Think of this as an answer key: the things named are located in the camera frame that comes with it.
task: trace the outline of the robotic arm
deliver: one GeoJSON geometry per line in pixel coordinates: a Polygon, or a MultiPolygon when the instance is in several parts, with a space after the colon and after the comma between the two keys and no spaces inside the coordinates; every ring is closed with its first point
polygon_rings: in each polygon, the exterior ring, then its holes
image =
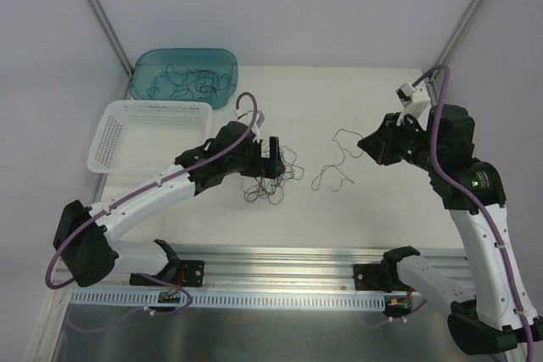
{"type": "Polygon", "coordinates": [[[532,305],[518,272],[509,239],[506,197],[500,175],[493,165],[473,157],[473,118],[464,108],[444,105],[442,97],[445,95],[442,95],[441,106],[438,104],[430,110],[425,131],[417,119],[429,99],[424,101],[420,97],[421,89],[411,84],[403,86],[397,94],[404,111],[386,114],[378,130],[360,140],[358,146],[378,164],[391,165],[405,160],[428,172],[430,184],[460,232],[475,293],[440,275],[411,247],[385,253],[379,267],[368,265],[362,273],[363,281],[386,292],[403,285],[419,291],[449,315],[450,333],[466,354],[498,354],[516,348],[518,343],[540,341],[543,320],[532,305]],[[437,157],[432,157],[432,148],[437,157]],[[459,183],[460,189],[451,183],[459,183]],[[483,205],[495,228],[461,189],[473,194],[483,205]],[[519,299],[522,309],[517,306],[519,299]]]}
{"type": "MultiPolygon", "coordinates": [[[[285,171],[277,137],[270,137],[269,157],[262,157],[257,135],[264,116],[253,102],[252,114],[240,115],[214,139],[182,153],[162,173],[129,193],[87,208],[80,201],[66,205],[53,245],[56,257],[62,258],[79,286],[91,286],[109,273],[130,273],[132,285],[150,284],[139,274],[177,283],[182,265],[168,243],[124,242],[122,236],[169,205],[220,185],[226,175],[275,179],[285,171]]],[[[51,265],[46,283],[50,288],[62,287],[50,282],[51,265]]]]}

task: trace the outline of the white table surface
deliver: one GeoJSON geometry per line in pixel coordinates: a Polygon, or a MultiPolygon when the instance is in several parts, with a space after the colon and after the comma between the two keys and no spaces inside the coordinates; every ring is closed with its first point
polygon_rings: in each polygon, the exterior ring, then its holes
{"type": "MultiPolygon", "coordinates": [[[[375,131],[385,114],[401,110],[395,89],[420,74],[404,69],[239,67],[238,90],[225,108],[214,111],[212,135],[234,120],[236,96],[252,92],[266,117],[260,136],[279,136],[281,145],[292,148],[299,156],[297,164],[305,168],[304,178],[287,181],[284,200],[274,206],[266,200],[246,203],[241,176],[230,175],[220,186],[144,221],[124,239],[267,247],[461,248],[427,174],[412,165],[383,167],[366,155],[347,156],[341,169],[355,185],[345,182],[339,192],[332,192],[341,176],[330,170],[321,189],[311,190],[323,165],[341,160],[331,140],[336,131],[375,131]]],[[[250,101],[242,107],[249,109],[250,101]]],[[[340,138],[354,153],[359,153],[357,140],[340,138]]],[[[103,197],[140,181],[110,175],[103,197]]]]}

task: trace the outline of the teal plastic bin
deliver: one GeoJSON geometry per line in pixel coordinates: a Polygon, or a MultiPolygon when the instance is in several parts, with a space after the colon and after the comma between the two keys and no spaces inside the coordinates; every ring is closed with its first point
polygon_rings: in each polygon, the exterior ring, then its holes
{"type": "Polygon", "coordinates": [[[236,91],[238,62],[220,48],[163,48],[142,55],[130,84],[134,99],[205,102],[220,109],[236,91]]]}

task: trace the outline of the cable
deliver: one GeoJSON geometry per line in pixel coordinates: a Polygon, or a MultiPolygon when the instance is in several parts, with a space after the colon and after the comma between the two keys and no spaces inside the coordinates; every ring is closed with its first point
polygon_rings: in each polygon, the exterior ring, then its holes
{"type": "MultiPolygon", "coordinates": [[[[187,303],[180,306],[180,307],[176,307],[176,309],[174,309],[173,311],[157,311],[157,310],[153,309],[153,310],[150,311],[151,315],[158,315],[159,317],[165,317],[165,316],[168,316],[168,315],[177,315],[177,314],[180,314],[183,311],[185,311],[193,303],[193,296],[191,296],[190,293],[187,290],[185,290],[183,287],[176,286],[175,284],[170,284],[167,281],[162,281],[162,280],[156,279],[156,278],[154,278],[154,277],[152,277],[150,275],[146,275],[144,273],[140,273],[139,275],[142,276],[142,277],[145,277],[146,279],[148,279],[148,280],[150,280],[150,281],[152,281],[154,283],[160,284],[161,286],[166,286],[166,287],[172,287],[172,288],[175,288],[175,289],[179,289],[178,291],[182,292],[187,297],[187,303]]],[[[96,334],[98,332],[104,332],[104,331],[107,331],[107,330],[113,328],[114,326],[116,326],[117,324],[119,324],[120,322],[122,322],[123,320],[128,318],[129,316],[131,316],[133,314],[136,314],[136,312],[138,312],[138,311],[148,311],[148,310],[149,310],[148,306],[136,307],[134,309],[130,309],[129,311],[124,313],[120,318],[118,318],[117,320],[113,321],[112,323],[110,323],[110,324],[108,324],[106,326],[100,327],[100,328],[88,329],[88,328],[80,328],[79,326],[76,326],[70,319],[70,309],[68,309],[66,311],[65,320],[66,320],[66,325],[69,326],[74,331],[78,331],[78,332],[81,332],[83,334],[96,334]]]]}
{"type": "Polygon", "coordinates": [[[348,150],[346,148],[343,148],[341,146],[341,143],[339,143],[339,141],[336,139],[336,137],[338,136],[338,134],[341,131],[346,131],[347,133],[357,135],[362,139],[364,138],[363,135],[361,135],[360,133],[356,133],[355,131],[347,131],[346,129],[339,129],[338,131],[336,131],[336,134],[333,135],[333,137],[332,137],[332,142],[336,142],[338,144],[339,150],[341,151],[341,154],[342,154],[343,157],[342,157],[341,161],[339,163],[337,163],[337,164],[327,164],[324,167],[322,167],[321,172],[319,173],[319,175],[317,177],[315,177],[315,180],[313,180],[311,182],[311,190],[313,190],[313,191],[317,191],[319,188],[321,188],[322,178],[324,177],[324,173],[326,173],[328,171],[328,169],[334,169],[334,170],[338,171],[344,177],[341,180],[341,182],[339,183],[339,187],[337,189],[335,189],[335,190],[332,190],[332,192],[338,192],[341,189],[341,187],[343,186],[344,181],[348,181],[351,184],[355,184],[354,181],[352,181],[342,170],[339,169],[339,166],[342,165],[345,162],[345,159],[346,159],[345,152],[347,152],[353,159],[358,159],[360,156],[362,156],[362,154],[364,154],[364,152],[362,151],[362,153],[355,156],[350,150],[348,150]]]}
{"type": "MultiPolygon", "coordinates": [[[[262,141],[262,147],[264,147],[267,142],[262,141]]],[[[269,157],[270,146],[268,145],[264,154],[269,157]]],[[[285,165],[285,171],[276,179],[267,180],[264,176],[256,177],[256,184],[253,186],[244,189],[244,178],[241,177],[241,190],[244,192],[244,199],[247,203],[255,203],[259,198],[267,199],[271,205],[279,205],[285,196],[284,186],[288,180],[299,181],[304,177],[305,169],[296,164],[298,160],[298,154],[287,146],[281,146],[279,148],[279,154],[281,155],[281,160],[285,165]],[[292,163],[285,159],[285,150],[289,151],[294,155],[292,163]],[[301,170],[301,174],[296,176],[296,170],[301,170]],[[275,197],[277,192],[280,191],[280,198],[277,201],[273,201],[272,197],[275,197]]]]}
{"type": "Polygon", "coordinates": [[[218,98],[217,92],[224,91],[231,85],[229,74],[219,75],[214,70],[187,70],[185,72],[178,72],[175,70],[173,64],[168,64],[164,69],[164,74],[159,74],[154,78],[153,85],[147,90],[148,97],[153,98],[156,92],[165,90],[165,86],[162,88],[157,86],[157,81],[161,78],[166,78],[173,85],[171,95],[169,96],[171,100],[194,99],[195,92],[203,95],[203,98],[206,99],[218,98]],[[172,75],[181,76],[182,80],[180,82],[174,81],[171,74],[168,74],[168,70],[172,71],[172,75]],[[226,78],[224,80],[226,85],[221,87],[223,78],[226,78]]]}
{"type": "Polygon", "coordinates": [[[400,301],[402,300],[409,300],[409,304],[412,304],[412,300],[413,300],[413,287],[409,287],[409,290],[407,291],[407,295],[405,297],[402,297],[402,298],[398,298],[400,301]]]}
{"type": "Polygon", "coordinates": [[[387,320],[383,320],[381,322],[378,322],[377,324],[370,324],[368,322],[365,322],[362,318],[361,318],[361,315],[357,314],[356,316],[358,317],[358,321],[360,321],[360,323],[365,326],[366,328],[380,328],[382,326],[386,326],[387,324],[390,324],[390,323],[393,323],[393,322],[396,322],[396,321],[403,321],[404,323],[407,322],[407,317],[412,317],[413,315],[415,314],[418,314],[421,312],[421,310],[425,309],[426,306],[428,305],[428,301],[427,300],[424,300],[422,303],[420,303],[411,313],[409,313],[408,315],[405,315],[403,317],[399,317],[399,318],[388,318],[387,320]]]}
{"type": "MultiPolygon", "coordinates": [[[[466,197],[468,197],[477,206],[477,208],[483,214],[483,217],[488,222],[490,229],[492,230],[492,234],[494,235],[494,239],[496,240],[498,247],[500,247],[501,258],[503,259],[503,265],[506,270],[507,282],[511,290],[513,302],[515,303],[517,312],[522,313],[524,311],[524,307],[523,307],[522,299],[520,298],[520,295],[518,294],[517,285],[515,283],[515,276],[512,271],[511,260],[509,259],[509,253],[507,253],[507,249],[505,248],[503,238],[501,237],[500,231],[498,230],[498,226],[495,224],[494,220],[492,219],[492,215],[490,215],[490,212],[488,211],[488,209],[483,205],[483,203],[479,201],[479,199],[475,196],[475,194],[473,194],[471,191],[469,191],[465,186],[463,186],[459,182],[449,177],[443,171],[443,169],[441,168],[441,165],[439,165],[438,155],[437,155],[439,121],[441,120],[441,115],[443,114],[443,107],[445,106],[445,99],[447,97],[447,92],[449,91],[449,78],[451,76],[450,69],[447,65],[444,65],[444,64],[436,65],[435,67],[433,67],[432,69],[428,70],[423,75],[421,75],[421,77],[418,78],[412,84],[413,86],[417,86],[421,81],[425,80],[426,78],[430,78],[435,72],[439,70],[443,71],[443,81],[441,85],[441,91],[439,93],[438,104],[435,107],[434,123],[432,125],[432,133],[430,136],[430,157],[432,159],[432,166],[434,167],[435,172],[443,180],[445,180],[451,186],[453,186],[462,194],[464,194],[466,197]]],[[[534,338],[532,336],[532,331],[529,327],[528,319],[526,318],[525,315],[518,314],[518,318],[520,319],[523,325],[524,332],[526,333],[526,347],[527,347],[526,360],[528,362],[532,362],[534,360],[534,351],[535,351],[534,338]]]]}
{"type": "MultiPolygon", "coordinates": [[[[256,122],[256,118],[257,118],[257,112],[258,112],[258,105],[256,103],[256,98],[255,96],[250,93],[250,92],[242,92],[239,96],[238,96],[238,99],[236,100],[236,109],[239,109],[239,101],[243,98],[243,97],[249,97],[251,99],[251,101],[253,102],[253,117],[251,118],[251,121],[249,123],[249,125],[247,126],[247,129],[245,129],[244,133],[239,137],[238,140],[236,140],[234,143],[232,143],[230,146],[228,146],[227,148],[225,148],[224,150],[222,150],[221,152],[209,157],[208,159],[205,159],[205,160],[202,160],[200,162],[198,162],[197,164],[194,164],[194,165],[191,165],[189,167],[187,167],[186,169],[181,169],[175,173],[172,173],[164,178],[162,178],[161,180],[159,181],[155,181],[151,184],[148,184],[147,186],[143,186],[139,189],[137,189],[136,191],[134,192],[131,192],[130,194],[127,194],[125,195],[123,198],[119,199],[118,201],[115,201],[114,203],[112,203],[110,206],[109,206],[109,211],[113,210],[113,209],[116,209],[118,208],[119,206],[121,206],[123,203],[127,202],[127,201],[130,201],[131,199],[133,199],[134,197],[137,197],[138,195],[140,194],[143,194],[144,192],[148,191],[148,190],[151,190],[155,187],[159,187],[160,185],[162,185],[163,183],[165,182],[168,182],[169,180],[173,180],[174,178],[180,176],[180,175],[183,175],[183,174],[186,174],[190,171],[193,171],[193,170],[196,170],[196,169],[199,169],[200,167],[203,167],[209,163],[212,163],[213,161],[217,160],[217,159],[220,159],[222,156],[224,156],[225,154],[228,154],[229,152],[231,152],[234,148],[236,148],[244,139],[245,137],[247,137],[249,135],[249,133],[252,131],[251,129],[253,128],[253,126],[255,125],[255,122],[256,122]]],[[[59,288],[62,288],[62,287],[66,287],[68,286],[71,282],[74,281],[74,278],[72,277],[71,279],[67,280],[67,281],[63,281],[62,283],[59,283],[59,284],[54,284],[52,282],[52,275],[53,275],[53,270],[54,270],[54,266],[57,264],[57,261],[59,260],[60,258],[60,255],[62,254],[62,252],[68,247],[68,245],[70,245],[70,243],[80,234],[82,233],[86,228],[88,228],[92,223],[94,223],[96,220],[100,219],[101,217],[105,216],[106,214],[108,214],[109,212],[106,212],[106,210],[102,210],[100,212],[98,212],[97,214],[95,214],[93,217],[91,217],[89,220],[86,220],[85,222],[83,222],[80,226],[78,226],[73,232],[71,232],[68,237],[66,237],[66,239],[62,242],[62,244],[59,246],[59,249],[55,252],[55,254],[53,255],[53,257],[51,258],[51,261],[49,262],[49,265],[48,265],[48,268],[45,272],[45,284],[47,285],[47,287],[49,287],[50,289],[52,290],[57,290],[59,288]]]]}
{"type": "Polygon", "coordinates": [[[181,286],[183,285],[184,280],[185,280],[185,272],[181,271],[181,274],[179,275],[179,279],[177,279],[176,288],[174,289],[173,292],[171,292],[171,289],[168,290],[166,295],[175,296],[176,294],[178,294],[180,292],[180,290],[181,290],[181,286]]]}

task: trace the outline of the black wire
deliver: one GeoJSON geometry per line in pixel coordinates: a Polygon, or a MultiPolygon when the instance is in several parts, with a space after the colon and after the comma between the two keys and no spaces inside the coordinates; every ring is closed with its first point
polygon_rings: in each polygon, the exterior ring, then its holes
{"type": "MultiPolygon", "coordinates": [[[[266,150],[264,150],[264,154],[266,156],[270,155],[269,146],[267,146],[266,150]]],[[[247,201],[248,203],[255,203],[258,199],[267,199],[271,205],[279,205],[285,197],[285,191],[283,188],[286,181],[298,181],[302,179],[305,173],[305,169],[300,165],[296,164],[296,160],[298,160],[298,154],[292,148],[289,148],[287,146],[281,146],[279,148],[279,154],[281,155],[281,160],[285,165],[285,171],[278,178],[268,180],[264,178],[264,176],[256,177],[256,184],[245,189],[244,178],[242,177],[241,190],[244,192],[245,201],[247,201]],[[285,150],[289,151],[291,154],[294,155],[292,163],[285,159],[285,150]],[[299,172],[301,173],[298,176],[296,175],[297,170],[299,170],[299,172]]]]}
{"type": "Polygon", "coordinates": [[[332,137],[332,142],[335,142],[338,145],[339,150],[341,151],[342,159],[337,164],[327,164],[324,167],[322,167],[321,172],[319,173],[319,175],[317,177],[315,177],[315,180],[313,180],[311,182],[311,190],[313,190],[313,191],[317,191],[319,188],[321,188],[321,182],[322,182],[322,178],[324,177],[324,173],[326,173],[329,169],[334,169],[334,170],[338,171],[343,176],[343,178],[339,182],[339,187],[337,189],[335,189],[335,190],[332,190],[332,192],[338,192],[341,189],[341,187],[343,186],[343,183],[345,181],[348,181],[351,184],[355,184],[354,181],[352,181],[342,170],[339,169],[339,166],[342,165],[345,162],[345,159],[346,159],[345,152],[347,152],[349,154],[349,156],[351,156],[353,159],[358,159],[360,156],[362,156],[362,154],[364,154],[364,152],[362,151],[362,153],[355,156],[349,149],[342,147],[341,143],[339,143],[339,141],[336,139],[336,137],[338,136],[338,134],[341,131],[345,131],[345,132],[350,133],[352,135],[357,135],[362,139],[364,138],[363,135],[361,135],[360,133],[356,133],[355,131],[348,131],[346,129],[339,129],[338,131],[336,131],[336,134],[333,135],[333,137],[332,137]]]}
{"type": "Polygon", "coordinates": [[[218,92],[225,91],[231,85],[229,74],[219,75],[214,70],[178,72],[172,64],[168,64],[164,69],[164,74],[157,75],[154,78],[153,85],[147,90],[149,97],[154,97],[156,92],[165,91],[165,86],[160,88],[157,85],[157,81],[161,78],[166,78],[173,85],[170,95],[172,100],[194,99],[195,92],[197,97],[216,99],[219,97],[218,92]],[[174,81],[175,78],[172,79],[171,74],[181,76],[181,81],[174,81]]]}

